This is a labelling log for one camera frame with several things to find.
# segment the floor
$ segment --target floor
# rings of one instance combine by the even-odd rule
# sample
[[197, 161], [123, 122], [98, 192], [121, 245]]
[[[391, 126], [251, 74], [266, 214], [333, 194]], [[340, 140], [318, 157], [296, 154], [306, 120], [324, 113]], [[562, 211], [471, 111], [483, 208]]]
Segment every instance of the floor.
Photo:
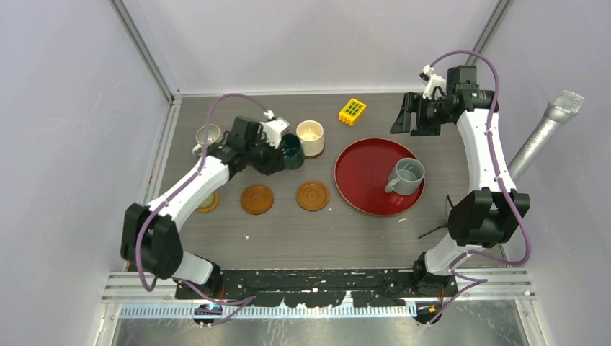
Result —
[[[276, 116], [291, 123], [316, 120], [324, 127], [325, 150], [296, 171], [271, 176], [247, 168], [219, 189], [220, 203], [210, 213], [193, 213], [183, 226], [182, 246], [226, 269], [271, 268], [384, 268], [411, 267], [423, 252], [445, 235], [442, 229], [417, 239], [447, 217], [445, 196], [454, 202], [468, 192], [468, 169], [460, 134], [449, 124], [437, 137], [390, 135], [403, 100], [402, 94], [358, 94], [367, 109], [354, 127], [338, 121], [338, 112], [354, 95], [286, 95], [257, 97]], [[185, 175], [197, 159], [191, 154], [195, 132], [205, 122], [215, 98], [183, 99], [167, 160], [162, 191]], [[243, 99], [221, 102], [211, 123], [230, 130], [236, 116], [263, 119], [259, 108]], [[375, 217], [345, 202], [334, 184], [338, 155], [350, 143], [380, 137], [409, 148], [423, 163], [426, 188], [420, 201], [398, 216]], [[331, 193], [329, 204], [311, 213], [295, 200], [297, 187], [319, 180]], [[241, 209], [242, 190], [252, 184], [269, 186], [274, 205], [265, 214], [252, 216]], [[500, 254], [498, 248], [490, 250]], [[498, 266], [486, 258], [472, 257], [465, 267]]]

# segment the red tray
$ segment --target red tray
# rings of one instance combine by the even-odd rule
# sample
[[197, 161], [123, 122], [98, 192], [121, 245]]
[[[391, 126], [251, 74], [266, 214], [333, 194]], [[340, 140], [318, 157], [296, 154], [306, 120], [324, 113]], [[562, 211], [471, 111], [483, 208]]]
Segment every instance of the red tray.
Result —
[[416, 204], [424, 191], [424, 180], [418, 191], [409, 196], [386, 193], [388, 175], [394, 165], [406, 157], [416, 156], [399, 143], [384, 138], [367, 138], [350, 144], [335, 163], [335, 185], [342, 197], [363, 213], [392, 216]]

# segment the wall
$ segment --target wall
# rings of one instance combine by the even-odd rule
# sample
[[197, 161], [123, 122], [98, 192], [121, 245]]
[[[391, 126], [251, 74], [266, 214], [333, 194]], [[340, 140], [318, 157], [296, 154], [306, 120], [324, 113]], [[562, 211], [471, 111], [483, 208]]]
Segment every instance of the wall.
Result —
[[91, 345], [167, 103], [108, 1], [1, 8], [0, 345]]
[[471, 48], [495, 3], [126, 0], [185, 94], [422, 87], [422, 67]]
[[[604, 298], [611, 284], [610, 19], [605, 0], [516, 1], [485, 52], [501, 77], [507, 158], [562, 90], [585, 97], [577, 118], [517, 184], [532, 200], [526, 223], [533, 254], [527, 267], [555, 345], [606, 345], [611, 337], [611, 303]], [[514, 259], [522, 257], [519, 234], [508, 249]]]

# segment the yellow toy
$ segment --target yellow toy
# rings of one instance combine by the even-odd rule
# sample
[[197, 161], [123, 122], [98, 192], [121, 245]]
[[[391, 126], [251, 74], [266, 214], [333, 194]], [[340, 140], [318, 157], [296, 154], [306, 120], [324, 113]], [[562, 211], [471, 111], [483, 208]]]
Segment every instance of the yellow toy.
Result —
[[365, 111], [365, 108], [367, 108], [367, 105], [358, 99], [350, 99], [342, 111], [339, 112], [339, 120], [350, 126], [354, 126], [361, 114]]

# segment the brown coaster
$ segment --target brown coaster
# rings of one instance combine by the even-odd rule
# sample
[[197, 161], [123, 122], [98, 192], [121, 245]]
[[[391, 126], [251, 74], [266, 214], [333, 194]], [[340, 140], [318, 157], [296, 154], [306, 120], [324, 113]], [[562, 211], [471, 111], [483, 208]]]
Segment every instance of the brown coaster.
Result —
[[240, 204], [249, 214], [263, 214], [274, 204], [274, 193], [265, 185], [251, 185], [242, 192]]
[[297, 189], [297, 203], [307, 211], [319, 211], [329, 202], [329, 189], [322, 182], [304, 182]]
[[322, 155], [323, 152], [324, 152], [324, 147], [323, 147], [323, 150], [321, 150], [320, 153], [318, 153], [318, 154], [316, 154], [314, 156], [306, 156], [305, 158], [308, 159], [308, 160], [315, 159], [315, 158], [319, 157], [320, 155]]
[[196, 211], [199, 211], [200, 213], [209, 213], [210, 211], [214, 210], [214, 208], [217, 207], [218, 205], [218, 191], [215, 191], [214, 193], [214, 200], [212, 201], [212, 204], [210, 204], [208, 207], [206, 208], [197, 208], [195, 209]]

